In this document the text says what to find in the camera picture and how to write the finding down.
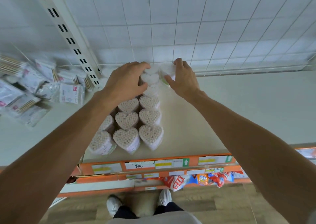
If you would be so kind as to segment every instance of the white shelf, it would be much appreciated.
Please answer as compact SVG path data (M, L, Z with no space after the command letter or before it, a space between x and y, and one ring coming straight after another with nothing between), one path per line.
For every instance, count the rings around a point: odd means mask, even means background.
M86 92L85 102L92 92ZM6 116L0 117L0 166L8 166L61 125L81 106L70 103L49 104L51 110L33 128Z
M203 116L162 82L160 83L159 99L164 138L155 151L151 151L143 143L133 155L120 147L117 147L112 154L103 156L93 155L86 150L83 163L227 152Z

